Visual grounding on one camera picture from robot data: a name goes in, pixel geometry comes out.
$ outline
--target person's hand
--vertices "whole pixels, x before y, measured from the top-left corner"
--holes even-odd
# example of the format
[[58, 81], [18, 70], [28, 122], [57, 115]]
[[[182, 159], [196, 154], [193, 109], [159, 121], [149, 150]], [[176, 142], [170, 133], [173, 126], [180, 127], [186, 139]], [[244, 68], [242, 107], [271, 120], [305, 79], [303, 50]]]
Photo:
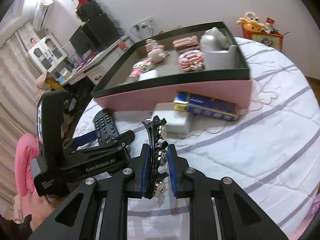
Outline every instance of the person's hand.
[[31, 222], [30, 227], [35, 231], [38, 226], [52, 213], [54, 206], [48, 202], [45, 196], [39, 197], [35, 190], [31, 202]]

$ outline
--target striped bedsheet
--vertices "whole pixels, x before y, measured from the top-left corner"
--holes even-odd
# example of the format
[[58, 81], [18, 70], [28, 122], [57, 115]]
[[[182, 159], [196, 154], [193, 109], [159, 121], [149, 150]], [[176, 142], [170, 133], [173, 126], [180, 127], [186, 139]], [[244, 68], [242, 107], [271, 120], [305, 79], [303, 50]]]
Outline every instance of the striped bedsheet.
[[[290, 235], [307, 215], [319, 188], [319, 106], [304, 75], [286, 56], [254, 41], [236, 41], [253, 79], [249, 109], [236, 124], [194, 116], [191, 136], [169, 134], [167, 141], [206, 176], [233, 178]], [[94, 129], [92, 120], [100, 110], [92, 100], [74, 137]], [[151, 114], [115, 113], [120, 133], [135, 132], [132, 157], [140, 155], [142, 144], [148, 142], [141, 121]], [[128, 239], [189, 238], [188, 200], [175, 199], [168, 180], [162, 198], [129, 200]]]

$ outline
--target air conditioner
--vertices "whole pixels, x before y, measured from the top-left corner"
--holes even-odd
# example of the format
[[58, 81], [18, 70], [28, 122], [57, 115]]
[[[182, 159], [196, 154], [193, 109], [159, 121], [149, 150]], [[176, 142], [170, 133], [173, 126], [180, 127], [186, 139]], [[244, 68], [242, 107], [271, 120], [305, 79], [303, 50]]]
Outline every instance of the air conditioner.
[[45, 17], [48, 14], [49, 7], [54, 2], [52, 0], [40, 0], [36, 9], [35, 17], [32, 22], [32, 26], [36, 31], [43, 28]]

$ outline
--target blue strap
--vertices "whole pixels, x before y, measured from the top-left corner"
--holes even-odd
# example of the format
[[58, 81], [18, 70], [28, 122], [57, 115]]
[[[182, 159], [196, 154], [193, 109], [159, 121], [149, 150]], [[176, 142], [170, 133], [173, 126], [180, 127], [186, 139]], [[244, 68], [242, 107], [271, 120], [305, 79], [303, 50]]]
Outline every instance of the blue strap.
[[83, 146], [89, 142], [94, 141], [95, 139], [97, 139], [97, 133], [96, 133], [96, 130], [93, 130], [89, 133], [86, 133], [85, 135], [77, 137], [76, 144], [78, 147]]

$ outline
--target red box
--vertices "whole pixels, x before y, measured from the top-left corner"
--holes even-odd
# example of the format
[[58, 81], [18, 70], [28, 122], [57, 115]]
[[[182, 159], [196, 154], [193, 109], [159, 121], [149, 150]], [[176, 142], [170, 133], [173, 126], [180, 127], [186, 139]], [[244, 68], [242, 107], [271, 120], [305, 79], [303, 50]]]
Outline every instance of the red box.
[[259, 43], [265, 44], [268, 47], [282, 52], [283, 35], [278, 32], [278, 34], [268, 34], [268, 33], [254, 33], [249, 32], [242, 27], [243, 37], [249, 40], [257, 41]]

